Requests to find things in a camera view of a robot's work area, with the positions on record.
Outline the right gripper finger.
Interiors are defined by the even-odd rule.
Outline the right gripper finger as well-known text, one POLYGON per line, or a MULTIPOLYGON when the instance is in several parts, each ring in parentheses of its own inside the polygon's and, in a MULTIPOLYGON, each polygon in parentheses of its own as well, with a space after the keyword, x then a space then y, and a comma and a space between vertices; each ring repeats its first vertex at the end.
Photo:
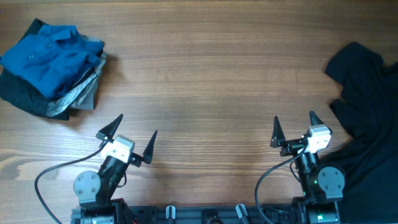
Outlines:
POLYGON ((315 125, 324 125, 324 126, 326 126, 326 127, 329 129, 330 133, 332 133, 331 128, 330 128, 329 126, 327 126, 327 125, 316 115, 316 113, 315 113, 314 111, 309 111, 309 117, 310 117, 310 123, 311 123, 312 126, 315 126, 315 125))
POLYGON ((278 116, 274 116, 274 128, 272 132, 270 147, 282 147, 285 144, 285 136, 280 125, 278 116))

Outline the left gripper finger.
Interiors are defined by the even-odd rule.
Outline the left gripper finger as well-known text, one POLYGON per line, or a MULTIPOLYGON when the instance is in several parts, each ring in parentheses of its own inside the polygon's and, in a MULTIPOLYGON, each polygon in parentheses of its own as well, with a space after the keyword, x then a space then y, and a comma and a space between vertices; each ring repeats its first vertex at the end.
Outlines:
POLYGON ((107 124, 105 127, 101 128, 97 134, 96 138, 102 140, 103 142, 113 142, 114 134, 118 129, 121 121, 123 119, 123 114, 120 114, 115 120, 107 124))
POLYGON ((157 131, 155 131, 148 142, 144 152, 143 152, 143 159, 142 161, 146 164, 151 164, 154 154, 154 144, 157 137, 157 131))

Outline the black t-shirt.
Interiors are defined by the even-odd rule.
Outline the black t-shirt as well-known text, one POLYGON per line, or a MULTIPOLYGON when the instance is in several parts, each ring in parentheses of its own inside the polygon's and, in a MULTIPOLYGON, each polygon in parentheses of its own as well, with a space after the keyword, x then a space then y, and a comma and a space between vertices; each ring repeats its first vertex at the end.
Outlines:
POLYGON ((339 202, 344 223, 397 223, 397 64, 352 42, 328 62, 325 73, 342 86, 331 102, 352 137, 322 161, 345 171, 339 202))

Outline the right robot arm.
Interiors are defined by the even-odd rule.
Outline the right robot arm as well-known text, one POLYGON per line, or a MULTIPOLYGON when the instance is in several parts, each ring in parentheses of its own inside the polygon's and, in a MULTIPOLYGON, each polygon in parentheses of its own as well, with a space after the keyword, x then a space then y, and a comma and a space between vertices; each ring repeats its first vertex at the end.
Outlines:
POLYGON ((270 146, 282 157, 292 156, 303 195, 287 205, 268 205, 264 211, 272 223, 340 223, 337 202, 343 199, 345 175, 336 166, 321 165, 318 152, 328 147, 333 131, 309 112, 310 126, 298 139, 287 140, 278 117, 270 146))

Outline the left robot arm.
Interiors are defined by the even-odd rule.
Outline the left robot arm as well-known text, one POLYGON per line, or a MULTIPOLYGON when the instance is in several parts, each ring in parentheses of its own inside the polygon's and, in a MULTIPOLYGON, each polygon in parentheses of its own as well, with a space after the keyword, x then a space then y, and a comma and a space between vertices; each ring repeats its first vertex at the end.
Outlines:
POLYGON ((71 224, 128 224, 138 223, 138 217, 128 207, 124 199, 112 199, 120 181, 125 178, 130 165, 140 167, 144 162, 150 164, 157 136, 155 132, 143 155, 134 153, 135 142, 123 135, 117 135, 117 128, 123 115, 100 129, 96 137, 102 140, 99 147, 104 162, 98 172, 84 171, 79 174, 73 189, 79 200, 79 209, 73 209, 71 224))

